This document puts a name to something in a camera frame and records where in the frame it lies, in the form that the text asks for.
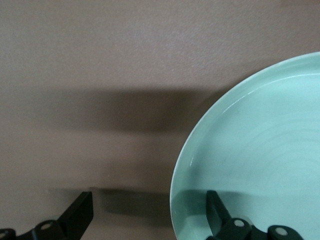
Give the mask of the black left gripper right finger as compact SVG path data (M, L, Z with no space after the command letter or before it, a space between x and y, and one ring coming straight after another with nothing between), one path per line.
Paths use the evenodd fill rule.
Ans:
M244 218L232 217L214 190L206 192L206 219L211 230L208 240L301 240L293 228L271 225L266 232Z

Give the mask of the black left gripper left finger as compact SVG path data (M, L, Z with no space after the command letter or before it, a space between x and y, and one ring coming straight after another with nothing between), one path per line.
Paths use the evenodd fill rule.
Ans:
M12 228L2 228L2 240L80 240L94 217L92 192L82 192L57 219L43 221L30 231L17 235Z

